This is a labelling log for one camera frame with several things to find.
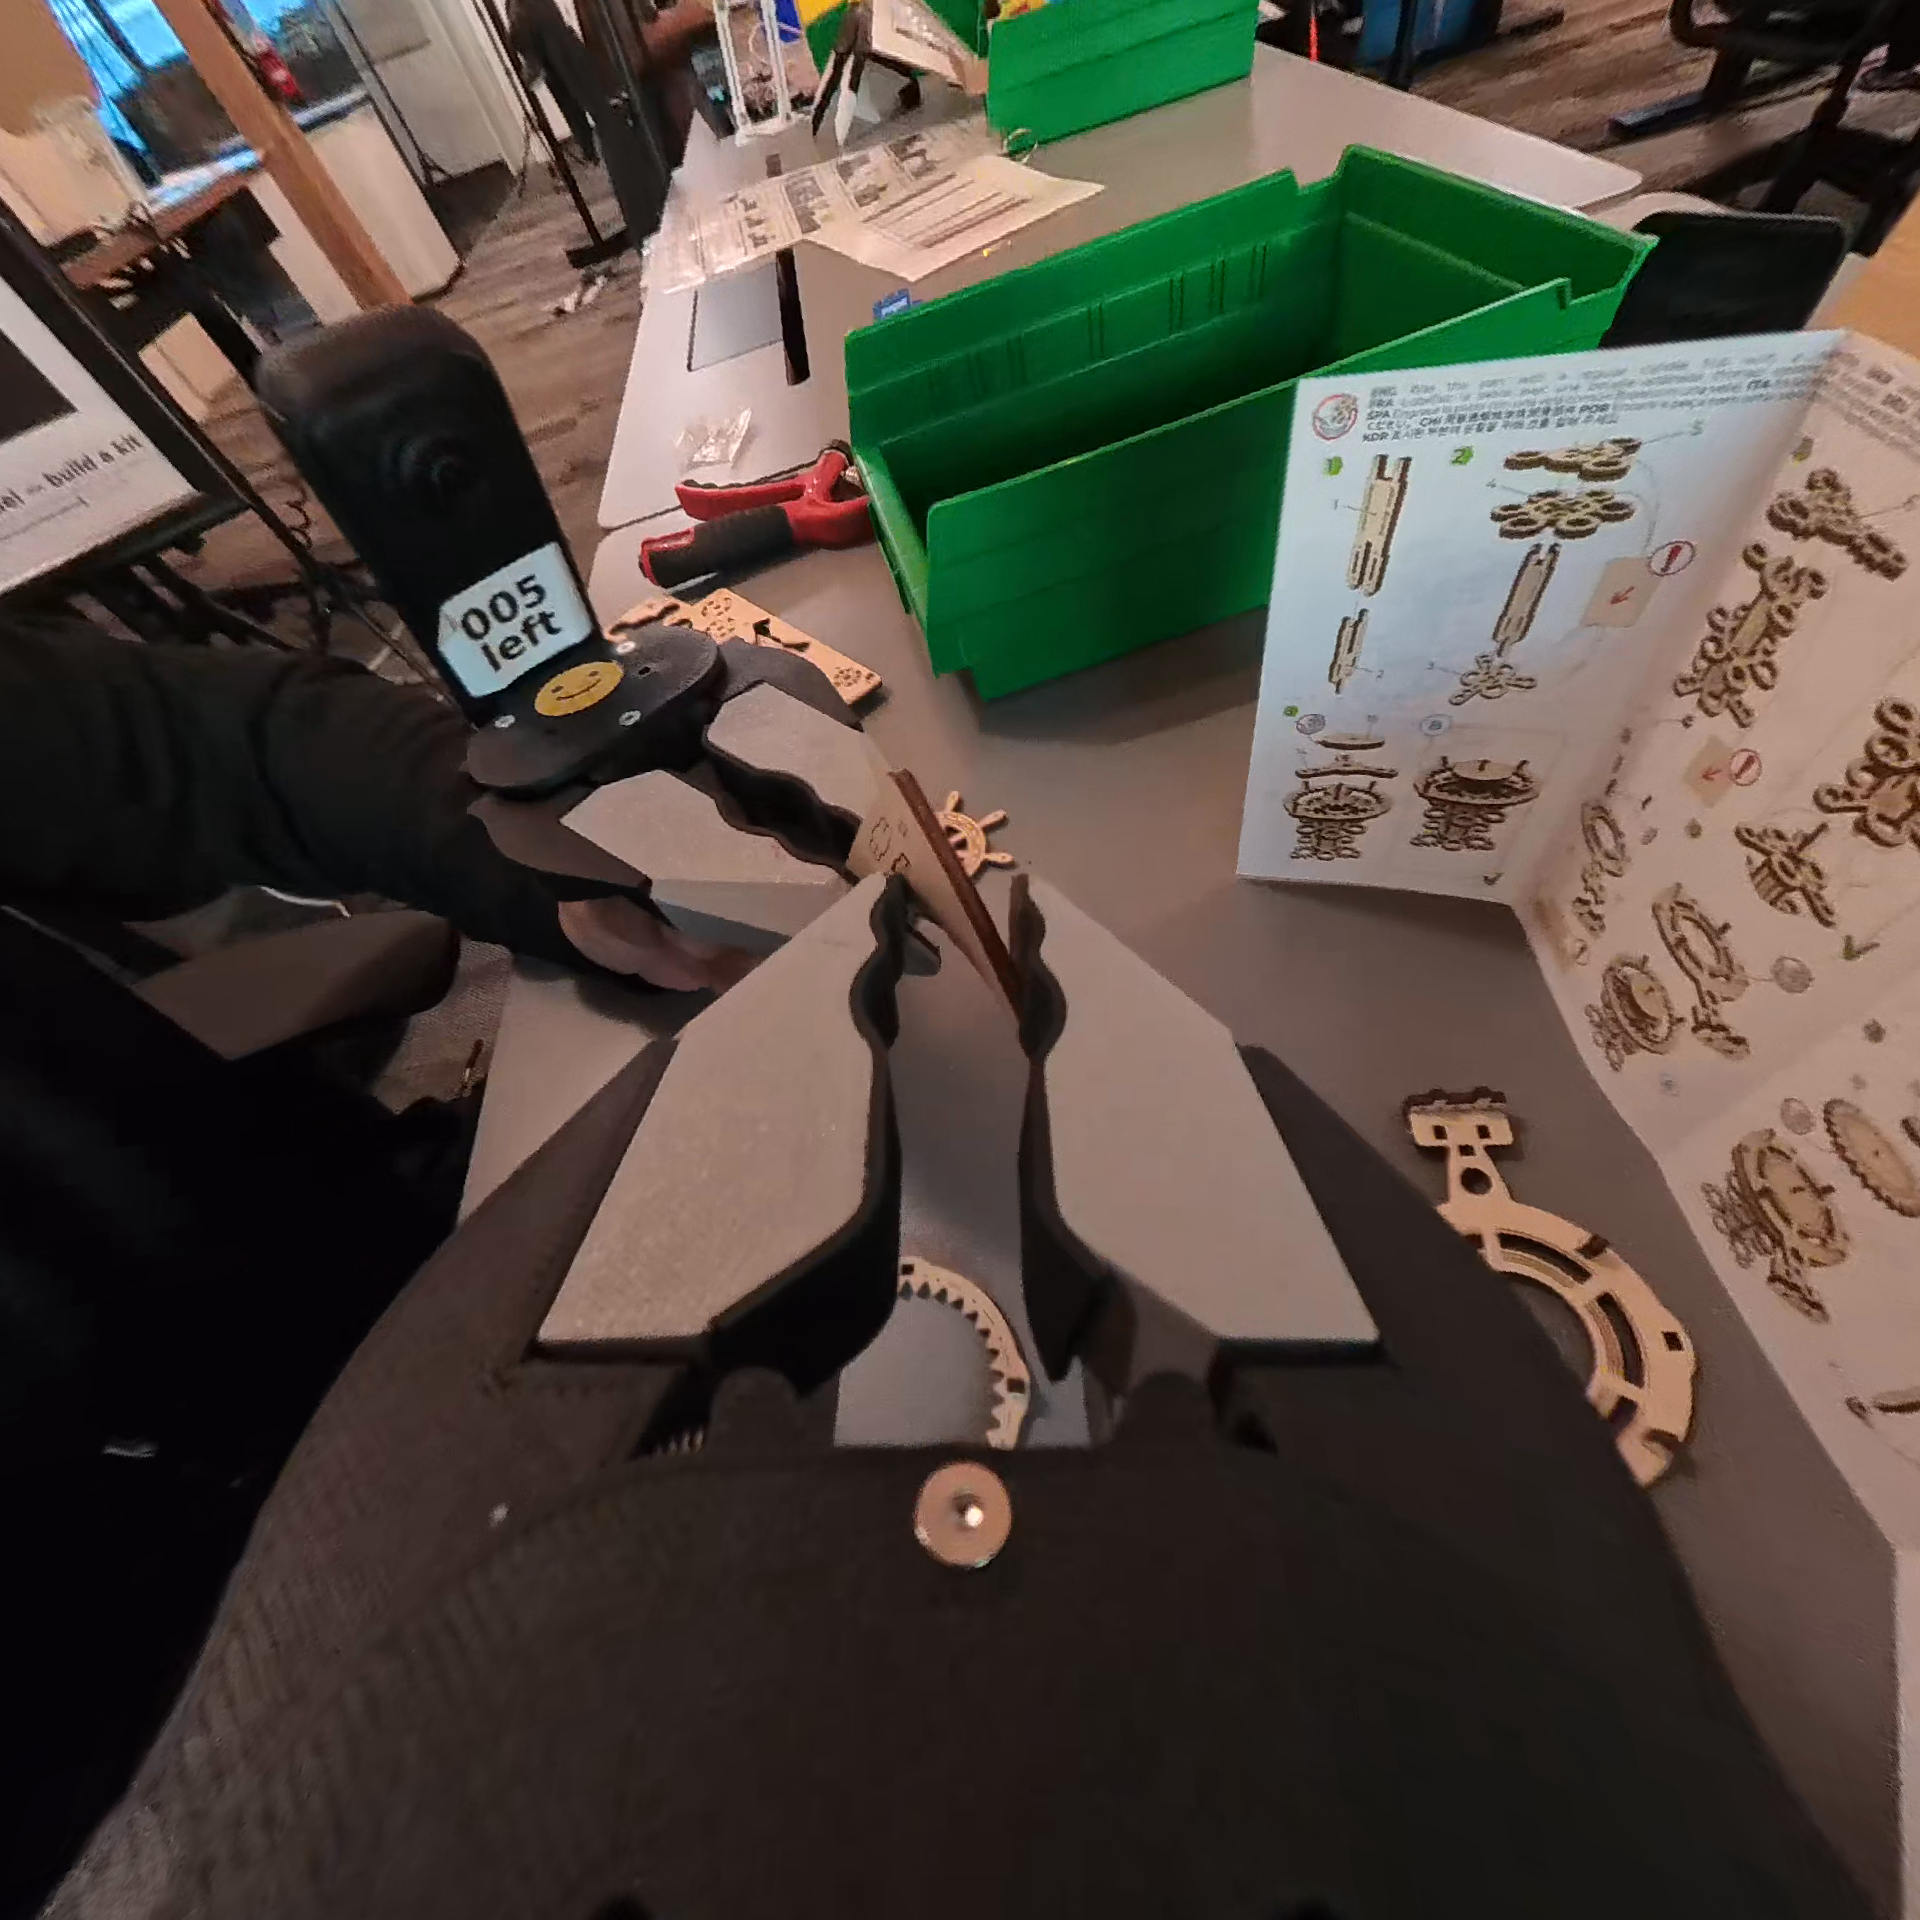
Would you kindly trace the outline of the green plastic bin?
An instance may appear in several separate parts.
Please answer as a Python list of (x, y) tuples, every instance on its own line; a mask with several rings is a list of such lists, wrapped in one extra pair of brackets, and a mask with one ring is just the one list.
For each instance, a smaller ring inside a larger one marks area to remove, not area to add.
[(999, 2), (981, 17), (988, 116), (1053, 142), (1250, 76), (1259, 2)]
[(935, 674), (999, 699), (1259, 610), (1300, 382), (1595, 349), (1649, 250), (1350, 148), (854, 330), (849, 441)]

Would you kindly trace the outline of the wooden support post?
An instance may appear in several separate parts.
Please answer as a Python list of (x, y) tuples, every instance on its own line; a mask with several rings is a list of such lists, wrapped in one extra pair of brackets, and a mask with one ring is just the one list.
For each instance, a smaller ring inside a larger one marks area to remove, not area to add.
[(157, 2), (178, 34), (189, 64), (230, 110), (305, 233), (334, 265), (363, 311), (408, 305), (413, 294), (377, 247), (368, 228), (347, 201), (340, 182), (285, 109), (281, 95), (251, 61), (251, 49), (230, 26), (221, 2)]

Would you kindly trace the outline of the tan curved board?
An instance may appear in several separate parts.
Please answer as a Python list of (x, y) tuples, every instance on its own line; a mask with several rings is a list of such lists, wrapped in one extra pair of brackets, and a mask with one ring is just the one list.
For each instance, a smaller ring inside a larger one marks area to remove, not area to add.
[(1852, 330), (1916, 360), (1916, 258), (1893, 237), (1874, 256), (1849, 250), (1805, 327)]

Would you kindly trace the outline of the black and white object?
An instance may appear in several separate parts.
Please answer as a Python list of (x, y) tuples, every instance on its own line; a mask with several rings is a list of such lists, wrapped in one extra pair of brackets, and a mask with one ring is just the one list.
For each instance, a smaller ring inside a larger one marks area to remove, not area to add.
[(830, 125), (835, 142), (849, 137), (859, 109), (859, 89), (869, 69), (900, 78), (900, 101), (884, 110), (884, 116), (901, 116), (926, 109), (921, 73), (912, 61), (874, 51), (867, 17), (849, 13), (830, 51), (830, 73), (815, 99), (811, 135), (819, 135)]

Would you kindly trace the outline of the person's left hand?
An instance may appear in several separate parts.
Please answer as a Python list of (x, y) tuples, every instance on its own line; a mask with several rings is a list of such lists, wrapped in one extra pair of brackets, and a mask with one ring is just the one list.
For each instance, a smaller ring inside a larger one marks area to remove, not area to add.
[(467, 812), (494, 850), (552, 898), (558, 934), (584, 966), (667, 992), (726, 992), (759, 966), (743, 946), (673, 927), (658, 912), (654, 881), (635, 861), (566, 822), (566, 797), (482, 793)]

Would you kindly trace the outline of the white frame model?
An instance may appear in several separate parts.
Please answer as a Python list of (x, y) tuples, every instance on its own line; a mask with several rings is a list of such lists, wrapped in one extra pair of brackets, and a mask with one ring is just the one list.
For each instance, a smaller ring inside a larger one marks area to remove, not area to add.
[(795, 83), (778, 2), (713, 2), (713, 19), (735, 139), (778, 137), (795, 125)]

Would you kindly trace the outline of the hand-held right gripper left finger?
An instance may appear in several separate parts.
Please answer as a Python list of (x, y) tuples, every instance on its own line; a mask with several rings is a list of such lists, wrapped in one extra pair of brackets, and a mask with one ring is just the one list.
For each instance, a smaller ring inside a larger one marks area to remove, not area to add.
[(649, 1096), (540, 1326), (543, 1355), (768, 1367), (815, 1392), (883, 1332), (906, 938), (906, 881), (867, 878), (643, 1057)]

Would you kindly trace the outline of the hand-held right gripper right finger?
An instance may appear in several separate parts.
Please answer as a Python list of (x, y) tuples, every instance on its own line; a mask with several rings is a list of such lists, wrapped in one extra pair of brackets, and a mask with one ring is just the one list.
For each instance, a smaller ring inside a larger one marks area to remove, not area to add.
[(1061, 887), (1011, 898), (1024, 1298), (1048, 1377), (1218, 1384), (1378, 1323), (1234, 1035)]

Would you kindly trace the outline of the folded instruction leaflet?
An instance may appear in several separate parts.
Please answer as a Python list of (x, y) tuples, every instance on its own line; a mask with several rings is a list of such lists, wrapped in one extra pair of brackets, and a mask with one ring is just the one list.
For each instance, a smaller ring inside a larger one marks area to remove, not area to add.
[(1916, 1551), (1916, 355), (1292, 391), (1239, 876), (1499, 902)]

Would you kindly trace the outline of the framed black white marker sign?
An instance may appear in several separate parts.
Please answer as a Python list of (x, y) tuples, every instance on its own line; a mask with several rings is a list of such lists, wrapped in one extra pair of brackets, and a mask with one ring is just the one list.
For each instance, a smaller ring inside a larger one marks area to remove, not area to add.
[(4, 208), (4, 590), (219, 491), (192, 423)]

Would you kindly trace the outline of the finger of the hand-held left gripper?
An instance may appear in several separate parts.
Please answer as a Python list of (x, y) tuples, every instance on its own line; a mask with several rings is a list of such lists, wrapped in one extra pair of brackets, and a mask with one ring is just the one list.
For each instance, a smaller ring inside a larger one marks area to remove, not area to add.
[(726, 699), (704, 730), (726, 815), (811, 866), (854, 867), (855, 828), (878, 797), (883, 758), (854, 711), (759, 681)]
[(621, 867), (679, 934), (770, 952), (835, 908), (854, 881), (791, 853), (775, 832), (735, 826), (721, 803), (670, 772), (589, 789), (563, 826)]

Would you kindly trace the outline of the red and black spring clamp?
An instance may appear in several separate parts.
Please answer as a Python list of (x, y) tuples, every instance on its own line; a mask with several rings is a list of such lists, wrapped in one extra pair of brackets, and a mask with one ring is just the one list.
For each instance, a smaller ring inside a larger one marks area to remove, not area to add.
[(639, 541), (639, 576), (667, 590), (874, 539), (869, 486), (847, 441), (749, 482), (687, 477), (676, 495), (689, 526)]

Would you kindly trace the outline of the wooden sheet with small holes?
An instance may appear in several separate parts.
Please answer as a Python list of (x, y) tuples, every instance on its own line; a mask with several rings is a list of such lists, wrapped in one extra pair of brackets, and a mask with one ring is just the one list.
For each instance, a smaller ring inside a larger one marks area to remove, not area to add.
[(649, 595), (608, 625), (613, 641), (637, 638), (643, 627), (687, 627), (714, 642), (749, 642), (805, 660), (819, 670), (849, 708), (867, 708), (884, 691), (883, 675), (841, 654), (819, 638), (805, 633), (775, 610), (766, 610), (735, 588), (713, 588), (704, 596)]

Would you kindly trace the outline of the person's left forearm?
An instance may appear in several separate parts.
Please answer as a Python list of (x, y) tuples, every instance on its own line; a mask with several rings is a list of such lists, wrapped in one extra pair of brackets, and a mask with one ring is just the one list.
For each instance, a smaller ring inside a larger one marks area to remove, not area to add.
[(255, 886), (389, 898), (543, 952), (471, 815), (462, 717), (350, 663), (4, 625), (4, 905), (164, 922)]

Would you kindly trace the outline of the triangular wooden offcut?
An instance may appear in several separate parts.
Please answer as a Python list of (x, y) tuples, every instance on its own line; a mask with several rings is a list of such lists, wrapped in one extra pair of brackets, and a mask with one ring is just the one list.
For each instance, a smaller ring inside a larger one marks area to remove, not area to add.
[(912, 912), (931, 922), (1014, 1013), (1019, 1009), (1011, 946), (916, 775), (888, 766), (874, 775), (849, 867), (859, 878), (901, 878)]

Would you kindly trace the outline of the printed paper sheets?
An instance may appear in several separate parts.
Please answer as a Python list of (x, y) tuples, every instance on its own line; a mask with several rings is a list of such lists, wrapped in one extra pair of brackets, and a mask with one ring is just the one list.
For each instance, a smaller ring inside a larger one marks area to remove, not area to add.
[(805, 244), (916, 283), (1097, 191), (1002, 153), (982, 125), (906, 132), (726, 191), (673, 190), (639, 283), (700, 289)]

